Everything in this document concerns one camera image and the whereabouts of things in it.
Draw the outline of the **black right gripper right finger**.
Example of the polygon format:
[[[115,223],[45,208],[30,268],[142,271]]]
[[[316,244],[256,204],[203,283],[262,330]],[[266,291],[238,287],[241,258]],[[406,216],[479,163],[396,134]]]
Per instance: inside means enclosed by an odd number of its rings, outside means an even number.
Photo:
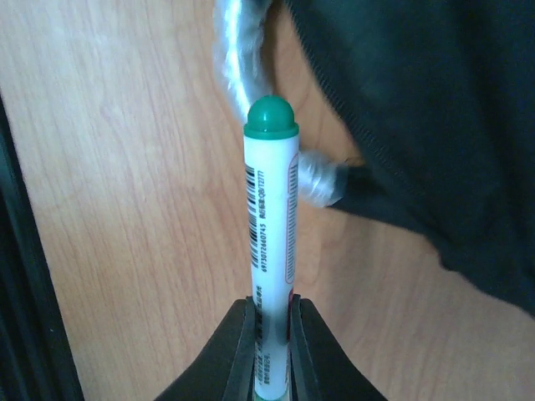
[[[293,296],[290,314],[293,400],[384,400],[353,365],[312,301]]]

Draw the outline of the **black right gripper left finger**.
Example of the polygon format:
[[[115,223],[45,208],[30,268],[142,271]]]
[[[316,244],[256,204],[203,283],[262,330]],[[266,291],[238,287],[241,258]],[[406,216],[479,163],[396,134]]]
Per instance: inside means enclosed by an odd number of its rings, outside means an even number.
[[[255,308],[236,300],[191,365],[158,400],[252,400]]]

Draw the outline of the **white glue stick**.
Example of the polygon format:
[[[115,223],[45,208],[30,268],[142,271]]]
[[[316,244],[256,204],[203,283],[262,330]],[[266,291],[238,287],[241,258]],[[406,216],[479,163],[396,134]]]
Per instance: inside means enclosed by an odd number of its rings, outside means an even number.
[[[289,103],[257,100],[243,128],[255,306],[254,399],[286,400],[296,264],[299,127]]]

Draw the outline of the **black student backpack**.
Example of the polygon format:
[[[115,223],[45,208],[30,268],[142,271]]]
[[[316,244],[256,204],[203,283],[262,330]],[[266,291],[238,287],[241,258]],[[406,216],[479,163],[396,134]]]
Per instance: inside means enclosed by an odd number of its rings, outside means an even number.
[[[533,313],[533,2],[286,6],[364,159],[304,151],[300,195],[426,236],[446,269]]]

